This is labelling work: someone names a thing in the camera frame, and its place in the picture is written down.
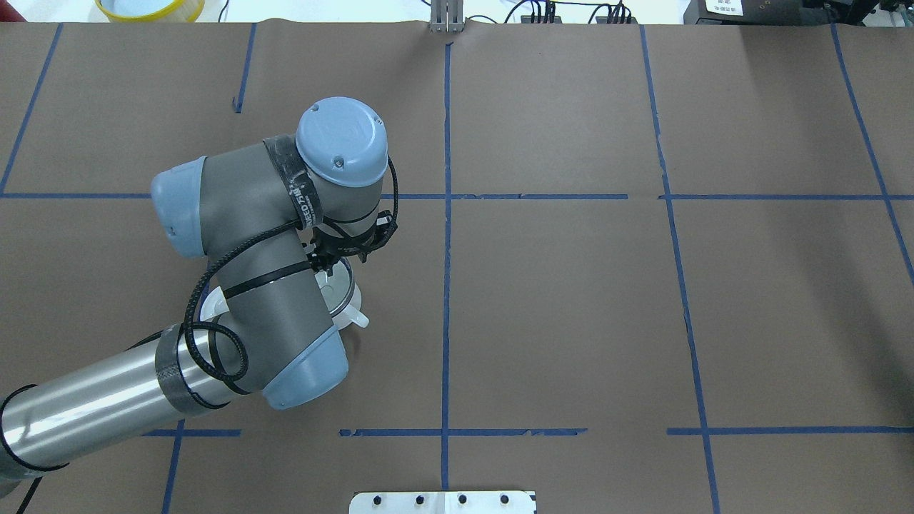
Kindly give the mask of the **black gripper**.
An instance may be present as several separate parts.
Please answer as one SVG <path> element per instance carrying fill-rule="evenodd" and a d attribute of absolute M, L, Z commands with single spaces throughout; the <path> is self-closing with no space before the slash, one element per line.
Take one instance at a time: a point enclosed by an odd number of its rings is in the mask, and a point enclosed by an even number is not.
<path fill-rule="evenodd" d="M 398 228 L 397 218 L 398 211 L 380 211 L 374 225 L 356 236 L 347 234 L 336 221 L 314 228 L 309 243 L 311 250 L 306 251 L 310 269 L 331 275 L 340 260 L 353 256 L 365 263 L 370 253 L 385 247 L 392 239 Z"/>

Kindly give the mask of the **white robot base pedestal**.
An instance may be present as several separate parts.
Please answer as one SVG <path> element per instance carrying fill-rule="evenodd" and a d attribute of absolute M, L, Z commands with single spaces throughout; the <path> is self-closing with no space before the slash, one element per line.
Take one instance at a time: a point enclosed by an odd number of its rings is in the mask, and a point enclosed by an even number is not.
<path fill-rule="evenodd" d="M 536 494 L 522 490 L 362 492 L 349 513 L 536 513 Z"/>

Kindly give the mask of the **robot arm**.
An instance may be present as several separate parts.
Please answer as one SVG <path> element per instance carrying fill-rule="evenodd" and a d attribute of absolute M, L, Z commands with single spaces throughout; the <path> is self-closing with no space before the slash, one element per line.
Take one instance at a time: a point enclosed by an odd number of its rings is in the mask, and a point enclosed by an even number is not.
<path fill-rule="evenodd" d="M 379 205 L 394 172 L 385 121 L 337 96 L 293 133 L 154 176 L 164 234 L 208 268 L 180 322 L 3 400 L 2 494 L 248 394 L 283 410 L 336 387 L 347 357 L 314 274 L 391 240 L 398 211 Z"/>

